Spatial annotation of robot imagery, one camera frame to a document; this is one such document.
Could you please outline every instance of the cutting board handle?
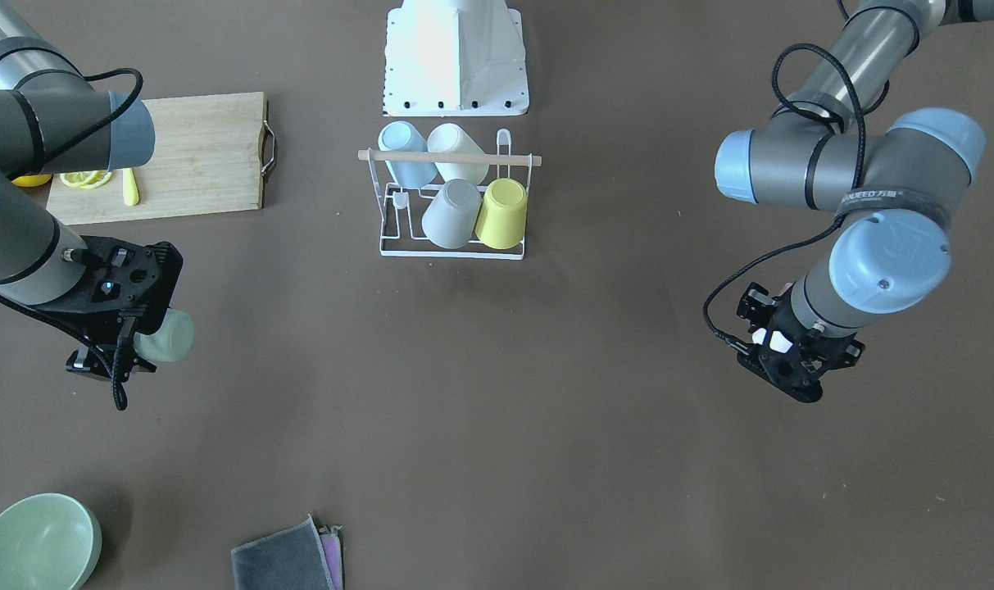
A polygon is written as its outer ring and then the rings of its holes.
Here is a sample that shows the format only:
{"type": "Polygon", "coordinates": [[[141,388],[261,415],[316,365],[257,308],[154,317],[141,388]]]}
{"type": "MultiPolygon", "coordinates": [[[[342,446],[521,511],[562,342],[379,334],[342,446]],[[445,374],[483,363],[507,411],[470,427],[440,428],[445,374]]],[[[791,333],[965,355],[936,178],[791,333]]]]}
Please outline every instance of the cutting board handle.
{"type": "Polygon", "coordinates": [[[261,153],[267,153],[267,139],[271,138],[271,157],[265,161],[263,167],[260,168],[260,176],[263,176],[264,180],[271,176],[271,171],[275,170],[275,164],[279,161],[279,138],[275,135],[275,132],[271,129],[271,126],[264,119],[264,139],[261,142],[260,150],[261,153]]]}

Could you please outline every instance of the light blue cup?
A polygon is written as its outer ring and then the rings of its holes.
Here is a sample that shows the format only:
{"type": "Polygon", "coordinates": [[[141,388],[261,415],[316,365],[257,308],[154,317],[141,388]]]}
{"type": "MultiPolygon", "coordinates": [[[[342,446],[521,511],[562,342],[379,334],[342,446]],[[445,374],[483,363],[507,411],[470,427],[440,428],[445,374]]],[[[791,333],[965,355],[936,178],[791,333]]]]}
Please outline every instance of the light blue cup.
{"type": "MultiPolygon", "coordinates": [[[[412,123],[395,120],[380,130],[377,144],[381,151],[428,151],[428,142],[412,123]]],[[[388,161],[391,178],[403,189],[419,189],[432,183],[438,168],[431,161],[388,161]]]]}
{"type": "Polygon", "coordinates": [[[471,240],[481,206],[478,187],[465,179],[452,179],[434,195],[420,224],[434,246],[456,250],[471,240]]]}

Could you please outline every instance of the folded towel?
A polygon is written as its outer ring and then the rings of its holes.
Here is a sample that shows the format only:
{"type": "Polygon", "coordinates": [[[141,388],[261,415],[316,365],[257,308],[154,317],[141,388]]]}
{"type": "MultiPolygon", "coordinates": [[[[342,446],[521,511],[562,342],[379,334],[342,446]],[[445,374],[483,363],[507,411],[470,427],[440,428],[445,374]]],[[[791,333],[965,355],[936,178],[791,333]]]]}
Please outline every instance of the folded towel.
{"type": "Polygon", "coordinates": [[[231,565],[235,590],[337,590],[310,516],[282,533],[232,549],[231,565]]]}

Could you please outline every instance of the lemon slice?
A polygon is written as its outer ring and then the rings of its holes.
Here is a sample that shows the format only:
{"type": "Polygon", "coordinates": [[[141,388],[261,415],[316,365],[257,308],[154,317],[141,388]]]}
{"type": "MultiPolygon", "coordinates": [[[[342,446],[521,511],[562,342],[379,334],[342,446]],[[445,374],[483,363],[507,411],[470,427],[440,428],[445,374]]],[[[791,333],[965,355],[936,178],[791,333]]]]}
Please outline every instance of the lemon slice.
{"type": "Polygon", "coordinates": [[[41,184],[47,183],[51,178],[52,175],[20,176],[20,178],[12,180],[12,183],[22,188],[39,187],[41,184]]]}
{"type": "Polygon", "coordinates": [[[89,172],[63,172],[59,175],[59,179],[62,180],[63,184],[66,186],[77,188],[83,187],[86,184],[95,183],[103,176],[102,170],[92,170],[89,172]]]}
{"type": "Polygon", "coordinates": [[[133,176],[132,168],[122,168],[121,196],[126,206],[134,207],[140,203],[140,189],[136,186],[136,176],[133,176]]]}
{"type": "Polygon", "coordinates": [[[99,179],[95,179],[95,180],[93,180],[93,182],[88,183],[88,184],[81,184],[81,186],[78,187],[78,188],[82,188],[82,189],[93,189],[93,188],[96,188],[96,187],[102,187],[104,184],[107,184],[108,182],[111,182],[111,176],[114,176],[114,172],[102,172],[102,175],[100,176],[99,179]]]}

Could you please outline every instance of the white wire rack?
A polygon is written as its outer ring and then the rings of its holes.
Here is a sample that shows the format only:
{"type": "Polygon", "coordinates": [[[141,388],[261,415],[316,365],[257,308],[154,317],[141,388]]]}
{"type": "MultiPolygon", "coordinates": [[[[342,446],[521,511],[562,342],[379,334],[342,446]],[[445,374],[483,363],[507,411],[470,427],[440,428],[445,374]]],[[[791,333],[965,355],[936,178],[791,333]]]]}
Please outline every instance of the white wire rack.
{"type": "MultiPolygon", "coordinates": [[[[467,246],[458,250],[445,250],[434,246],[420,227],[420,218],[428,208],[441,184],[426,184],[420,189],[403,189],[399,184],[389,182],[381,189],[376,172],[377,161],[431,161],[447,164],[487,164],[496,166],[498,179],[511,178],[511,168],[526,168],[526,194],[533,199],[530,186],[533,183],[533,168],[541,165],[541,157],[513,156],[511,153],[511,132],[497,131],[497,153],[429,153],[420,151],[380,151],[373,148],[359,150],[358,160],[368,161],[370,178],[373,180],[373,194],[380,208],[380,255],[426,258],[480,258],[497,261],[520,261],[526,255],[526,238],[518,246],[509,250],[494,250],[479,240],[471,239],[467,246]]],[[[478,186],[480,193],[486,190],[485,184],[478,186]]]]}

